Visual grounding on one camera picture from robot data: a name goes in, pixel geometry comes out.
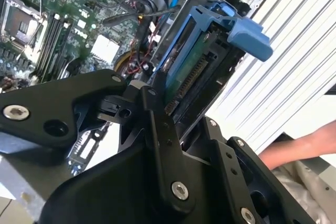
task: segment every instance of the black plastic part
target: black plastic part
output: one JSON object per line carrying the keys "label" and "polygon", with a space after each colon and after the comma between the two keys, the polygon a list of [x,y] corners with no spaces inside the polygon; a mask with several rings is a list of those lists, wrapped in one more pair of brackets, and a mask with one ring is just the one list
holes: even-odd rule
{"label": "black plastic part", "polygon": [[[238,140],[245,145],[241,147]],[[245,141],[231,137],[227,145],[235,151],[256,210],[265,223],[314,223]]]}
{"label": "black plastic part", "polygon": [[112,70],[100,70],[1,94],[1,111],[17,104],[29,110],[29,118],[13,121],[1,113],[0,152],[20,154],[22,158],[34,158],[37,162],[36,154],[46,153],[51,163],[61,162],[62,159],[53,158],[53,153],[65,154],[70,150],[80,124],[84,118],[89,119],[88,113],[96,100],[106,94],[124,92],[126,82],[122,78],[120,82],[114,81],[112,76],[117,74]]}
{"label": "black plastic part", "polygon": [[38,223],[228,223],[221,204],[229,199],[217,197],[215,171],[193,157],[182,157],[197,192],[197,204],[184,218],[161,215],[152,204],[155,188],[148,181],[154,177],[148,171],[146,147],[138,144],[62,184]]}
{"label": "black plastic part", "polygon": [[[200,130],[207,137],[199,147],[208,149],[210,159],[183,153],[178,164],[187,167],[187,188],[195,199],[189,214],[181,218],[178,212],[158,211],[151,149],[142,141],[62,184],[45,204],[39,224],[245,223],[243,207],[256,223],[314,223],[247,144],[240,147],[236,137],[226,144],[209,118],[201,122],[208,130]],[[174,163],[175,154],[160,155]]]}

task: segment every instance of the green circuit board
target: green circuit board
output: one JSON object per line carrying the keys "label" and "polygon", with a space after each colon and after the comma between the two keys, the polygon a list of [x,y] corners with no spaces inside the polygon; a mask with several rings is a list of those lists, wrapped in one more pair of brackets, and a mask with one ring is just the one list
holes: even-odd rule
{"label": "green circuit board", "polygon": [[114,27],[103,27],[101,21],[115,14],[128,12],[125,6],[105,8],[103,4],[116,3],[115,0],[21,0],[27,6],[40,9],[47,14],[58,14],[71,24],[71,31],[65,42],[65,54],[72,57],[89,58],[91,48],[97,37],[104,37],[116,42],[120,48],[118,55],[130,49],[131,41],[138,28],[136,20],[128,20]]}

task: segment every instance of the hand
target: hand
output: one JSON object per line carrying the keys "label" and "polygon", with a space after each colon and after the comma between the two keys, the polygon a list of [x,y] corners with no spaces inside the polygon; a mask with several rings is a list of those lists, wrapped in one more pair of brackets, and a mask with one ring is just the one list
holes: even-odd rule
{"label": "hand", "polygon": [[320,127],[310,136],[309,141],[316,156],[336,153],[336,121]]}

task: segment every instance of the circuit board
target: circuit board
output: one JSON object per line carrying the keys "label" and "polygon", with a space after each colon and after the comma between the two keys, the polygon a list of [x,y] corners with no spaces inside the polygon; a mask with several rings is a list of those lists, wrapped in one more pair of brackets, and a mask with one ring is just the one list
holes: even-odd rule
{"label": "circuit board", "polygon": [[108,39],[114,45],[114,52],[104,51],[101,54],[113,53],[110,59],[117,57],[130,49],[134,34],[138,28],[136,20],[127,20],[114,27],[103,27],[101,21],[107,17],[126,13],[129,10],[124,5],[116,4],[116,0],[20,0],[26,6],[29,6],[40,13],[46,15],[57,15],[58,18],[66,20],[69,31],[60,30],[62,40],[62,53],[64,58],[84,59],[81,66],[81,72],[94,71],[101,68],[112,68],[113,60],[106,60],[100,55],[96,55],[97,48],[101,46],[99,43],[94,48],[95,42],[98,40]]}

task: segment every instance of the screw hole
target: screw hole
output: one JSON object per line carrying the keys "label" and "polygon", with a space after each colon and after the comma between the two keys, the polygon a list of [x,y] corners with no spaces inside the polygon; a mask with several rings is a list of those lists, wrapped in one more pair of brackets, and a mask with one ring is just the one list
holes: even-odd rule
{"label": "screw hole", "polygon": [[43,125],[45,132],[51,136],[62,137],[68,134],[69,127],[61,120],[49,120]]}
{"label": "screw hole", "polygon": [[122,111],[119,112],[119,116],[121,118],[128,118],[131,115],[131,111],[128,109],[124,109]]}
{"label": "screw hole", "polygon": [[231,172],[232,172],[234,175],[238,175],[237,171],[234,170],[233,168],[231,168]]}

